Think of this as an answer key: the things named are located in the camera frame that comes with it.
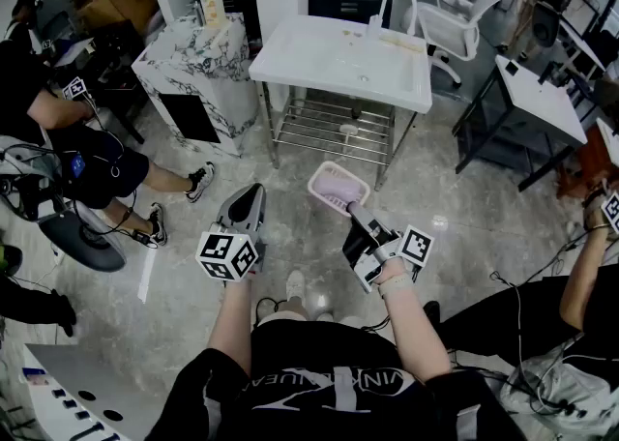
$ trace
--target white sink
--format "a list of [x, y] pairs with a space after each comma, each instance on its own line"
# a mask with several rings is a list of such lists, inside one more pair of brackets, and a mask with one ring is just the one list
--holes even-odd
[[250, 66], [257, 81], [346, 94], [427, 113], [432, 106], [426, 41], [335, 18], [283, 21]]

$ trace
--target gray floor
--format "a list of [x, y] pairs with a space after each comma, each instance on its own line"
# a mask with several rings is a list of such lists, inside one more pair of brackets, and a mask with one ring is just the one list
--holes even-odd
[[[498, 19], [494, 23], [501, 26]], [[491, 51], [489, 44], [481, 47], [479, 61], [466, 64], [464, 94], [468, 87], [473, 94], [486, 78]], [[433, 74], [432, 83], [436, 81], [440, 90], [439, 76]], [[515, 283], [524, 281], [567, 241], [568, 223], [580, 221], [577, 202], [556, 200], [553, 175], [524, 193], [516, 188], [520, 175], [485, 162], [472, 162], [456, 175], [457, 144], [451, 126], [462, 110], [462, 103], [435, 97], [429, 114], [420, 116], [407, 136], [384, 188], [373, 191], [367, 203], [391, 227], [403, 229], [411, 223], [436, 238], [417, 288], [423, 302], [441, 303], [444, 317], [503, 289], [489, 279], [492, 271]], [[406, 111], [398, 112], [400, 133], [407, 116]], [[191, 157], [176, 144], [150, 104], [136, 125], [146, 143], [141, 147], [132, 139], [128, 143], [153, 161], [184, 174], [199, 167], [201, 158]], [[310, 175], [323, 161], [334, 158], [283, 146], [281, 167], [275, 170], [260, 122], [247, 137], [246, 151], [238, 161], [216, 160], [216, 180], [196, 204], [187, 203], [183, 195], [139, 189], [136, 211], [146, 215], [153, 201], [161, 202], [170, 236], [169, 244], [157, 251], [145, 303], [137, 298], [137, 290], [147, 249], [126, 237], [120, 238], [129, 259], [123, 271], [97, 274], [66, 257], [45, 276], [41, 283], [56, 287], [72, 300], [79, 319], [78, 336], [67, 339], [55, 326], [7, 321], [1, 352], [7, 372], [0, 371], [0, 387], [10, 392], [12, 404], [28, 404], [27, 391], [16, 380], [22, 344], [56, 340], [79, 343], [144, 391], [166, 395], [179, 370], [203, 349], [220, 305], [221, 285], [207, 279], [193, 260], [199, 235], [208, 229], [221, 203], [252, 182], [267, 189], [262, 234], [269, 244], [264, 274], [254, 285], [254, 301], [263, 296], [283, 299], [287, 275], [301, 269], [308, 279], [313, 313], [318, 312], [316, 296], [324, 295], [336, 319], [356, 315], [374, 324], [385, 317], [377, 292], [363, 292], [341, 254], [349, 221], [307, 192]], [[375, 166], [343, 159], [338, 162], [373, 185]], [[52, 270], [49, 242], [35, 226], [0, 208], [0, 227], [5, 231], [5, 243], [24, 250], [21, 278], [38, 281]], [[569, 266], [566, 263], [564, 272]], [[383, 334], [392, 337], [390, 328]], [[470, 360], [509, 370], [497, 360]], [[528, 428], [532, 436], [538, 436], [537, 430], [536, 426]]]

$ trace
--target marble pedestal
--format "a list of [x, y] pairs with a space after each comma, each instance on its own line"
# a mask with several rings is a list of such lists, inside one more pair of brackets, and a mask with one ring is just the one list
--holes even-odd
[[221, 30], [183, 16], [166, 27], [132, 68], [180, 143], [193, 152], [241, 157], [258, 106], [250, 81], [243, 15]]

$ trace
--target wire rack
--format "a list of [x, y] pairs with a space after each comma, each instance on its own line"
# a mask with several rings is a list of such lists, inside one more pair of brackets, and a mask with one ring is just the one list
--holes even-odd
[[[290, 98], [274, 141], [388, 166], [393, 155], [394, 109], [368, 112], [361, 105], [361, 100], [347, 107]], [[354, 125], [358, 132], [345, 133], [341, 125]]]

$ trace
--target black shorts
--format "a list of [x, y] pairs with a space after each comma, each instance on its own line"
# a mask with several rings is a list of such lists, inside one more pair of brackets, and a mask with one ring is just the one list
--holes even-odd
[[72, 160], [76, 153], [61, 154], [64, 195], [91, 209], [104, 209], [112, 198], [131, 195], [148, 174], [148, 158], [123, 148], [107, 132], [74, 125], [50, 137], [55, 150], [76, 150], [83, 158], [85, 167], [75, 178]]

